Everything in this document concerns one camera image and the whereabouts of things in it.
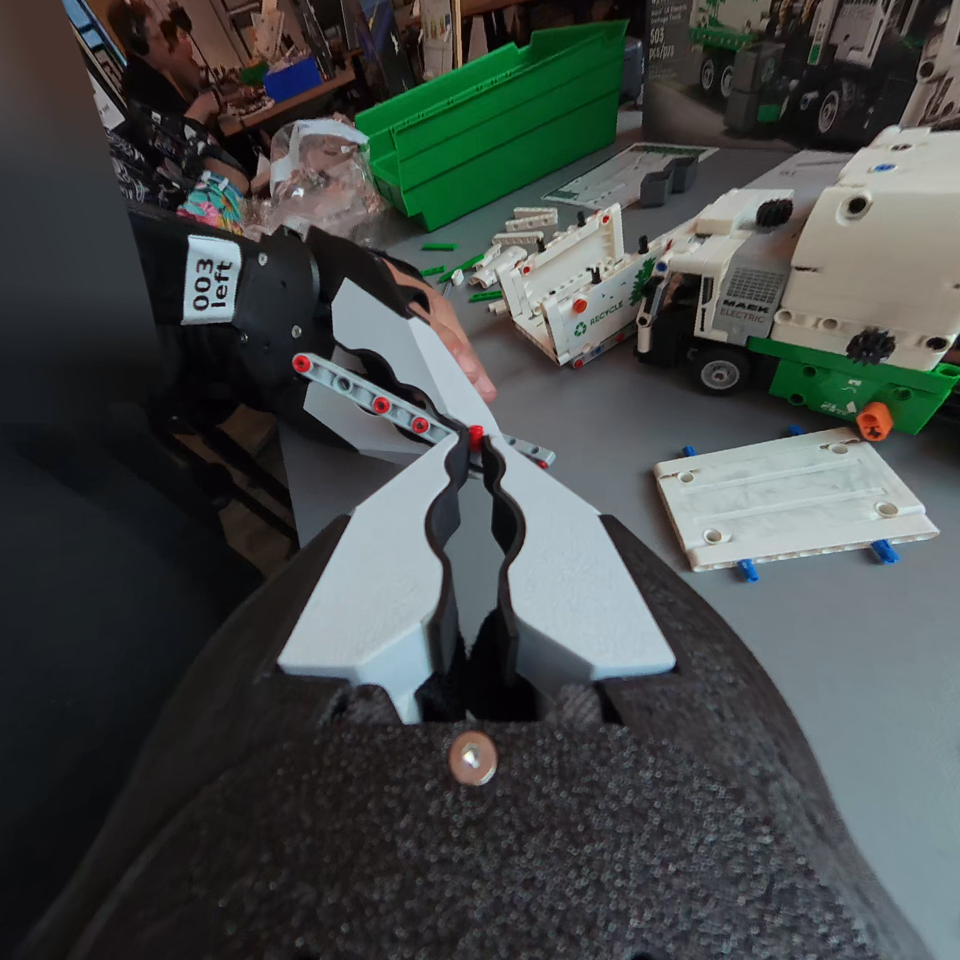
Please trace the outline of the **white lego panel blue pins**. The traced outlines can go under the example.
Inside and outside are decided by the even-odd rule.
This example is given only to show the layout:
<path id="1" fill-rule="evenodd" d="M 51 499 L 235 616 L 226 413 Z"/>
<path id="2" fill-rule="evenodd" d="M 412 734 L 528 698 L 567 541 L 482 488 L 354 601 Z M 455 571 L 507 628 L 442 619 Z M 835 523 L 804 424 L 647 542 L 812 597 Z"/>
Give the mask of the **white lego panel blue pins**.
<path id="1" fill-rule="evenodd" d="M 652 468 L 691 571 L 737 570 L 866 550 L 896 563 L 896 547 L 940 535 L 926 505 L 848 427 L 686 454 Z"/>

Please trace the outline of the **lego set box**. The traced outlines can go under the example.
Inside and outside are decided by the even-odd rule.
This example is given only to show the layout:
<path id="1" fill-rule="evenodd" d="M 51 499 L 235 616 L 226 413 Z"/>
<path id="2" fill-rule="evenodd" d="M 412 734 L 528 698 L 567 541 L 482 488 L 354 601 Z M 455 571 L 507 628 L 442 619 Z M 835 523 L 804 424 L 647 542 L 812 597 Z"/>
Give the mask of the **lego set box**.
<path id="1" fill-rule="evenodd" d="M 646 27 L 649 141 L 855 150 L 958 129 L 958 2 L 657 1 Z"/>

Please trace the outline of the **blue plastic bin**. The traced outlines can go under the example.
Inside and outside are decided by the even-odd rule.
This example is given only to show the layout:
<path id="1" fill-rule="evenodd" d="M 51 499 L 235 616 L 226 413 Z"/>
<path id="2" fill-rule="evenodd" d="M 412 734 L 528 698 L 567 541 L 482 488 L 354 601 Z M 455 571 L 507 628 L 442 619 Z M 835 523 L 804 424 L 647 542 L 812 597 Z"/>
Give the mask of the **blue plastic bin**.
<path id="1" fill-rule="evenodd" d="M 316 58 L 306 55 L 271 66 L 264 74 L 262 83 L 273 102 L 282 102 L 318 88 L 325 80 Z"/>

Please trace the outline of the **pile of white lego pieces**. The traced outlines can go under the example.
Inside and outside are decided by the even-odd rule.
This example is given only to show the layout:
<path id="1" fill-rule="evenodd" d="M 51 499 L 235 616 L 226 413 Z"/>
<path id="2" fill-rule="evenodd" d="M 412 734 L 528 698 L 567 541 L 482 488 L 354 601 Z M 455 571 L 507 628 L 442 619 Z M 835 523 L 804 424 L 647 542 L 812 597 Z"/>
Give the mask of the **pile of white lego pieces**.
<path id="1" fill-rule="evenodd" d="M 498 271 L 517 266 L 546 246 L 546 234 L 559 222 L 556 206 L 515 207 L 503 229 L 494 234 L 487 249 L 471 268 L 468 284 L 487 290 L 498 283 Z"/>

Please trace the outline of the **person's left hand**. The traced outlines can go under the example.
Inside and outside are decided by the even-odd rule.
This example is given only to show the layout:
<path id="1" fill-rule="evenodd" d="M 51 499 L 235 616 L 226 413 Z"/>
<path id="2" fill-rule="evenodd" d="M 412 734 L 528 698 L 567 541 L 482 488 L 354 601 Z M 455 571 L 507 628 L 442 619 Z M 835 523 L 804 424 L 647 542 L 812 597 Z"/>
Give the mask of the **person's left hand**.
<path id="1" fill-rule="evenodd" d="M 450 301 L 424 281 L 412 279 L 403 281 L 403 285 L 415 291 L 408 303 L 411 311 L 425 320 L 437 334 L 484 402 L 494 401 L 498 395 L 497 389 L 476 355 Z"/>

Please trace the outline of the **green plastic bin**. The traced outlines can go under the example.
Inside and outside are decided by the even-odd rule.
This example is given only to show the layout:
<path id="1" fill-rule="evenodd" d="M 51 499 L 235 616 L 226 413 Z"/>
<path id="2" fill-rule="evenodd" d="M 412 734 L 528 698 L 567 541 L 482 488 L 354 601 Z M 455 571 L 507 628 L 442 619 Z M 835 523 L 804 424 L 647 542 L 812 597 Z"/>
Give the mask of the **green plastic bin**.
<path id="1" fill-rule="evenodd" d="M 433 232 L 610 146 L 627 26 L 536 30 L 358 113 L 381 195 Z"/>

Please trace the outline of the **white green lego truck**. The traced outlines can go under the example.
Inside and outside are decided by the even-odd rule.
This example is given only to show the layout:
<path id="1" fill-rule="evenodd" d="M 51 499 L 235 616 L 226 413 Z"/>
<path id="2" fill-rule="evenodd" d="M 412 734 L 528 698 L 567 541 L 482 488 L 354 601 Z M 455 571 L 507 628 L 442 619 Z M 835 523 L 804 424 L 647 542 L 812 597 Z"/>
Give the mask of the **white green lego truck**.
<path id="1" fill-rule="evenodd" d="M 816 197 L 732 189 L 669 231 L 635 356 L 769 393 L 878 443 L 958 402 L 959 133 L 883 130 Z"/>

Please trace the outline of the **clear plastic bag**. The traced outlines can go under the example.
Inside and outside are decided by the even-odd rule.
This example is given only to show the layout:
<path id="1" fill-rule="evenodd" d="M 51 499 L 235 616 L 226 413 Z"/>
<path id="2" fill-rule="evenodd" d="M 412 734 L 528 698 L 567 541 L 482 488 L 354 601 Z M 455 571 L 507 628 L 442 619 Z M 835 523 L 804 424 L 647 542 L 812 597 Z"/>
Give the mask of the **clear plastic bag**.
<path id="1" fill-rule="evenodd" d="M 372 247 L 387 222 L 387 202 L 369 164 L 369 139 L 334 114 L 282 126 L 270 141 L 268 194 L 250 201 L 246 236 L 311 229 Z"/>

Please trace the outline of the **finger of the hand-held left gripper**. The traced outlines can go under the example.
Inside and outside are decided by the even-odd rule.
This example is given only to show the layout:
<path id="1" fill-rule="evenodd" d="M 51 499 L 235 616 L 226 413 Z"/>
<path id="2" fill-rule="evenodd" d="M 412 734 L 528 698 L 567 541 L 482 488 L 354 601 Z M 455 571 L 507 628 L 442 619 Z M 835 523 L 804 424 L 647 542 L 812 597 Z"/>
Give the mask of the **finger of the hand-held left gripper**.
<path id="1" fill-rule="evenodd" d="M 445 426 L 416 405 L 366 382 L 312 381 L 304 410 L 354 450 L 372 458 L 419 458 L 445 438 Z"/>
<path id="2" fill-rule="evenodd" d="M 331 316 L 333 338 L 345 352 L 378 357 L 399 385 L 419 390 L 439 414 L 500 435 L 489 406 L 425 320 L 402 316 L 350 279 L 333 297 Z"/>

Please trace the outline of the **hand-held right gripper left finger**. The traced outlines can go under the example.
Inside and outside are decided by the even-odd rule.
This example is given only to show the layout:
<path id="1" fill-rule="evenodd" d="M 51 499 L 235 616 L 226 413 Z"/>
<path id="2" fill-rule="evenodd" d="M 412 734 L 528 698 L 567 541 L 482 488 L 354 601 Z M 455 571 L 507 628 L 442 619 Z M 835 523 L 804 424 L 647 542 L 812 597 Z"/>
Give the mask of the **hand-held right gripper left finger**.
<path id="1" fill-rule="evenodd" d="M 450 434 L 349 516 L 277 667 L 294 677 L 384 690 L 399 720 L 420 724 L 418 698 L 453 664 L 459 636 L 446 547 L 460 526 L 470 445 Z"/>

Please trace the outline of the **colourful floral cloth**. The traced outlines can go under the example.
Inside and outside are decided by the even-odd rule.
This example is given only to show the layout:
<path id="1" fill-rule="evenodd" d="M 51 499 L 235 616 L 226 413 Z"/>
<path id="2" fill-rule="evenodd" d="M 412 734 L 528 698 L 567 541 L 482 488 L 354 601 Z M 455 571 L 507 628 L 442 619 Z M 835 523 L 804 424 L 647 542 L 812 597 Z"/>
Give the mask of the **colourful floral cloth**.
<path id="1" fill-rule="evenodd" d="M 221 232 L 243 235 L 249 201 L 228 177 L 204 171 L 175 213 Z"/>

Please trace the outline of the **green white sticker sheet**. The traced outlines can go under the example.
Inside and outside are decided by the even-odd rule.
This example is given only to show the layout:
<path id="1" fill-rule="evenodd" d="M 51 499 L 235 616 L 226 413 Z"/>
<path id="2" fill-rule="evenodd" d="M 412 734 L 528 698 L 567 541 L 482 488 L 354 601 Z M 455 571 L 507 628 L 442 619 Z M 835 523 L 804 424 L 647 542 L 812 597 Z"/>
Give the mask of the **green white sticker sheet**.
<path id="1" fill-rule="evenodd" d="M 542 199 L 548 206 L 603 209 L 618 203 L 624 208 L 640 197 L 645 176 L 661 172 L 672 160 L 693 157 L 702 161 L 717 151 L 717 147 L 636 142 Z"/>

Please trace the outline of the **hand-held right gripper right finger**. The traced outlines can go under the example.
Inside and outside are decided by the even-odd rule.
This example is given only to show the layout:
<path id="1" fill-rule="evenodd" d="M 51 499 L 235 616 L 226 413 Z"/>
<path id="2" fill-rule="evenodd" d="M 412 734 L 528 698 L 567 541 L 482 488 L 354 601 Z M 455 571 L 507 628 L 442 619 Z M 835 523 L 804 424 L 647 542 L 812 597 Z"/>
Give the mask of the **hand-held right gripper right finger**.
<path id="1" fill-rule="evenodd" d="M 493 505 L 498 645 L 512 683 L 666 674 L 676 655 L 611 533 L 613 518 L 502 437 L 482 446 Z"/>

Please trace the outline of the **grey lego beam red pins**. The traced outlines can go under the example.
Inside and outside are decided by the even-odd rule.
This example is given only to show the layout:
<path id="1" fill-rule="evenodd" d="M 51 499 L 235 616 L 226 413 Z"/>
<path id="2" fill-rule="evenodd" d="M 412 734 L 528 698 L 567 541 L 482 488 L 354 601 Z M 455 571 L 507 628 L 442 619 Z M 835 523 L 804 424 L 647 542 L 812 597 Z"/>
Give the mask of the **grey lego beam red pins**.
<path id="1" fill-rule="evenodd" d="M 542 470 L 550 469 L 556 462 L 556 454 L 532 442 L 515 436 L 501 434 L 499 440 L 507 449 L 529 460 Z"/>
<path id="2" fill-rule="evenodd" d="M 359 373 L 338 366 L 311 352 L 298 352 L 292 359 L 293 370 L 307 380 L 311 387 L 326 391 L 320 401 L 309 395 L 304 398 L 304 410 L 324 426 L 337 431 L 336 413 L 346 414 L 346 404 L 359 410 L 359 421 L 347 431 L 339 431 L 342 439 L 376 443 L 378 450 L 387 449 L 386 434 L 374 424 L 385 425 L 393 434 L 412 437 L 416 443 L 438 445 L 450 435 L 469 436 L 461 423 L 439 413 L 430 414 L 425 407 L 406 400 L 362 377 Z"/>

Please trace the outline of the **white lego container assembly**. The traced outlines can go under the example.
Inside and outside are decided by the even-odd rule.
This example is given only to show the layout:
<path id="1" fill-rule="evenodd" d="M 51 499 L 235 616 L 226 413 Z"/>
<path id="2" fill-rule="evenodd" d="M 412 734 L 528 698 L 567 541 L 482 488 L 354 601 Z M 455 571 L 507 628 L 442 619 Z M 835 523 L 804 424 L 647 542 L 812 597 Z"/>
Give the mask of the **white lego container assembly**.
<path id="1" fill-rule="evenodd" d="M 636 338 L 642 289 L 666 251 L 669 232 L 641 235 L 628 249 L 618 203 L 579 214 L 537 250 L 495 268 L 517 331 L 557 366 L 582 368 Z"/>

